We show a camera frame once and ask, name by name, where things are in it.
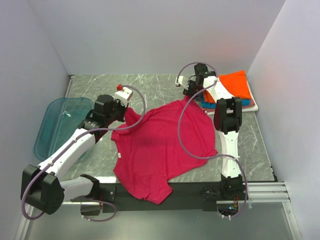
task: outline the transparent plastic container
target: transparent plastic container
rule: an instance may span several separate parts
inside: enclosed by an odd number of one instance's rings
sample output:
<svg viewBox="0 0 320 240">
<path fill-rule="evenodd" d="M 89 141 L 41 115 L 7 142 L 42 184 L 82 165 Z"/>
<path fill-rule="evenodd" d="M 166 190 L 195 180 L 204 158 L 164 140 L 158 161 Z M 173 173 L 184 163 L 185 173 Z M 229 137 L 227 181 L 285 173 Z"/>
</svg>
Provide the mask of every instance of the transparent plastic container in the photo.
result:
<svg viewBox="0 0 320 240">
<path fill-rule="evenodd" d="M 75 132 L 94 103 L 85 97 L 59 98 L 48 106 L 34 145 L 35 156 L 44 161 Z"/>
</svg>

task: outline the folded orange shirt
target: folded orange shirt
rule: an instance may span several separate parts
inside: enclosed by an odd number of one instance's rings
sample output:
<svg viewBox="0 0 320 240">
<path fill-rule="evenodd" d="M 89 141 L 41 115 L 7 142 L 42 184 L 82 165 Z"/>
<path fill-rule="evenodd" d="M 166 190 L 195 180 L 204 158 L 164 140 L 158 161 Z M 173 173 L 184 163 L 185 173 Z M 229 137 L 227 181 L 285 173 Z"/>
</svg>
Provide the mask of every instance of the folded orange shirt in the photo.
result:
<svg viewBox="0 0 320 240">
<path fill-rule="evenodd" d="M 225 89 L 227 89 L 233 96 L 241 99 L 251 99 L 245 70 L 226 75 L 219 75 L 219 79 Z M 206 103 L 215 103 L 215 100 L 207 90 L 203 92 L 203 97 Z"/>
</svg>

